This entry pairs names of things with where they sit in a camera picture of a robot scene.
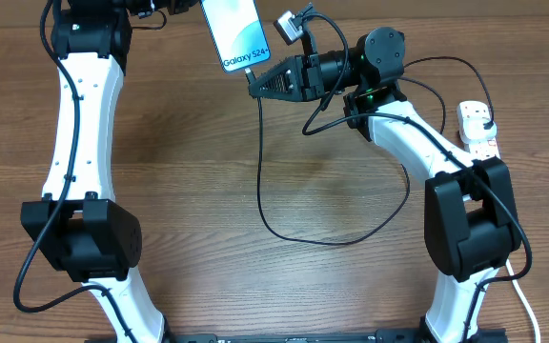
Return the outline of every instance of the smartphone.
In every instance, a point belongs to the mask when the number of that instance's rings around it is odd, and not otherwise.
[[[200,0],[200,5],[225,72],[271,57],[254,0]]]

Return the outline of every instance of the phone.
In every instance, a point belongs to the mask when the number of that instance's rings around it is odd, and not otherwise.
[[[200,0],[225,72],[271,58],[254,0]]]

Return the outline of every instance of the wood grain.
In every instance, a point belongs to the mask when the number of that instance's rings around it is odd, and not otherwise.
[[[340,21],[349,42],[377,26],[406,33],[407,56],[448,54],[481,71],[496,106],[501,153],[535,255],[521,281],[549,342],[549,17]],[[340,43],[315,23],[322,51]],[[273,61],[300,52],[267,26]],[[436,280],[422,237],[422,190],[379,234],[354,247],[282,242],[263,228],[255,204],[257,114],[241,73],[225,74],[202,24],[138,32],[116,111],[113,178],[118,203],[138,216],[140,268],[153,302],[178,333],[333,333],[414,327]],[[475,76],[453,62],[406,74],[435,87],[449,105],[445,135],[458,142],[455,105],[483,100]],[[81,342],[112,333],[88,295],[48,313],[22,314],[11,302],[31,240],[20,204],[39,198],[51,162],[58,112],[55,68],[36,29],[0,30],[0,342]],[[435,97],[403,85],[439,126]],[[318,121],[341,115],[337,98]],[[265,101],[264,201],[273,227],[294,237],[342,240],[380,223],[403,195],[396,160],[346,127],[303,137],[315,104]],[[521,252],[512,260],[517,269]],[[71,290],[38,255],[24,301]],[[530,323],[510,285],[496,285],[480,316],[531,341]]]
[[[273,22],[285,10],[297,12],[308,1],[258,0],[255,1],[263,21]],[[432,17],[483,17],[508,15],[549,15],[549,0],[314,0],[315,7],[334,19],[373,19],[373,18],[432,18]],[[45,0],[23,0],[10,3],[0,0],[0,28],[36,27],[39,15],[46,4]],[[133,22],[159,23],[160,16]],[[204,23],[199,6],[187,13],[170,18],[171,23]]]

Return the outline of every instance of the wood panel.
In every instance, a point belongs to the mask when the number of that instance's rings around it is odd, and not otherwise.
[[[45,0],[23,0],[10,3],[0,0],[0,27],[35,27],[44,8]],[[283,11],[297,11],[308,4],[295,0],[257,0],[262,20],[274,21]],[[316,8],[334,19],[368,18],[429,18],[460,16],[549,15],[549,0],[315,0]],[[146,23],[159,22],[148,18]],[[204,23],[200,7],[171,18],[172,23]]]
[[[549,17],[340,21],[350,42],[376,26],[406,33],[407,60],[448,54],[474,62],[497,110],[501,153],[535,263],[520,283],[549,342]],[[340,43],[315,23],[319,47]],[[274,60],[299,53],[271,27]],[[438,89],[449,105],[445,135],[458,141],[455,104],[483,100],[464,66],[430,62],[407,75]],[[39,198],[51,162],[57,73],[35,29],[0,30],[0,342],[81,342],[112,333],[86,294],[48,313],[23,314],[11,290],[31,240],[20,204]],[[255,204],[257,114],[242,72],[225,74],[207,28],[180,24],[138,32],[116,111],[113,179],[118,203],[138,216],[140,268],[155,305],[178,333],[334,333],[412,327],[429,308],[436,269],[424,248],[423,200],[412,194],[395,220],[357,246],[328,249],[282,242]],[[403,85],[438,126],[434,96]],[[335,99],[317,121],[342,113]],[[342,240],[381,222],[404,189],[400,168],[345,126],[300,134],[315,104],[265,101],[266,213],[280,232]],[[512,261],[519,270],[523,254]],[[38,255],[23,289],[36,305],[74,287]],[[531,341],[511,285],[491,287],[480,315],[512,342]]]

